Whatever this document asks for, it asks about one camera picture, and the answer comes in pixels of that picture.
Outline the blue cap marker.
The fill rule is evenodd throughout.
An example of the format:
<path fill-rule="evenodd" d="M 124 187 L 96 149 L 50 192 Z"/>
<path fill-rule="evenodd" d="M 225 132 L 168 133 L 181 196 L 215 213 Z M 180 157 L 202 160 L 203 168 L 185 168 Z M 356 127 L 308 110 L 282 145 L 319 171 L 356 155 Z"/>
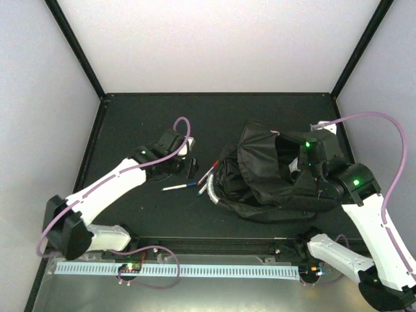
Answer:
<path fill-rule="evenodd" d="M 171 187 L 164 187 L 161 190 L 163 192 L 165 192 L 165 191 L 170 191 L 170 190 L 185 189 L 185 188 L 194 187 L 194 186 L 197 186 L 197 185 L 198 185 L 197 182 L 191 182 L 191 183 L 186 183 L 186 184 L 182 184 L 182 185 L 175 185 L 175 186 L 171 186 Z"/>

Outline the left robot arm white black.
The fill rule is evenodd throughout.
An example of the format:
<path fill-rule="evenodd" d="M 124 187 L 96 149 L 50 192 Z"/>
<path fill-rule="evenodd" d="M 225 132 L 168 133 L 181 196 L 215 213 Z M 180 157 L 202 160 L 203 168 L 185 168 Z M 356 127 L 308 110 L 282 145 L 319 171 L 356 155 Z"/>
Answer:
<path fill-rule="evenodd" d="M 193 137 L 168 129 L 156 143 L 138 147 L 90 186 L 66 198 L 55 195 L 48 199 L 41 238 L 66 260 L 92 251 L 115 251 L 124 259 L 135 258 L 140 245 L 127 229 L 96 225 L 94 220 L 118 198 L 157 176 L 191 178 L 197 162 L 188 154 L 194 144 Z"/>

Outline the red cap marker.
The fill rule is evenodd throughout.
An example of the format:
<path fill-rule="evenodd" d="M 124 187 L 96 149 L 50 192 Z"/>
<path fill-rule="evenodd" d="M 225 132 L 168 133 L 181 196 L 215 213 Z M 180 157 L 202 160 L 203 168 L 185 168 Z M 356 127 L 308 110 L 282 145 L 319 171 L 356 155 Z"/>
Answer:
<path fill-rule="evenodd" d="M 208 171 L 201 177 L 201 179 L 197 182 L 197 186 L 202 185 L 202 183 L 208 178 L 209 174 L 216 168 L 216 166 L 218 165 L 219 161 L 215 161 L 212 165 L 212 167 L 210 167 L 210 169 L 208 169 Z"/>

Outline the white tissue packet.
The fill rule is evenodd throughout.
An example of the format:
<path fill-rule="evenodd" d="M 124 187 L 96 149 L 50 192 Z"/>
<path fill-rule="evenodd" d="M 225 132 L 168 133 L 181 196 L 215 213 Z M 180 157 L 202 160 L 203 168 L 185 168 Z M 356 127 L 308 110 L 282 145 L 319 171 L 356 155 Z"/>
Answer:
<path fill-rule="evenodd" d="M 288 165 L 290 173 L 299 172 L 300 169 L 298 168 L 298 157 L 293 159 L 293 161 Z"/>

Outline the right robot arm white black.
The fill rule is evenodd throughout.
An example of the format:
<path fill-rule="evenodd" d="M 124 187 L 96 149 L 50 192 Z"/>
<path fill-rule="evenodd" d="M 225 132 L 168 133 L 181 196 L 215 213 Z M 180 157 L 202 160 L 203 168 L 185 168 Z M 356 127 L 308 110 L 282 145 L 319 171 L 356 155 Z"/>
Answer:
<path fill-rule="evenodd" d="M 361 163 L 348 164 L 335 134 L 327 129 L 303 134 L 298 165 L 340 199 L 370 255 L 362 256 L 312 227 L 297 236 L 303 262 L 319 259 L 354 281 L 378 311 L 410 310 L 415 303 L 415 259 L 404 245 L 374 174 Z"/>

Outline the black student bag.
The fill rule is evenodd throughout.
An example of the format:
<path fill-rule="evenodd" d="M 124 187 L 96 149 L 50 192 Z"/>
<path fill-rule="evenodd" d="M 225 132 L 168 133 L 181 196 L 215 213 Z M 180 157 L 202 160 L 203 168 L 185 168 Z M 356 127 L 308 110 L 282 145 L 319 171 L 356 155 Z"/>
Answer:
<path fill-rule="evenodd" d="M 289 171 L 305 137 L 246 121 L 238 143 L 222 150 L 209 174 L 210 200 L 242 219 L 264 224 L 311 220 L 336 208 L 339 195 L 317 183 L 309 171 Z"/>

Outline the green cap marker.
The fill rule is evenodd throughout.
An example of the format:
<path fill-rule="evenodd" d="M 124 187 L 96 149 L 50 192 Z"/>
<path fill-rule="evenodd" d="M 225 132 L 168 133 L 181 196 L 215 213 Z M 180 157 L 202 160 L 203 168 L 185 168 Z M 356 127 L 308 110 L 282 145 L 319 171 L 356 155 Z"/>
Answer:
<path fill-rule="evenodd" d="M 199 190 L 198 195 L 201 196 L 207 190 L 207 183 Z"/>

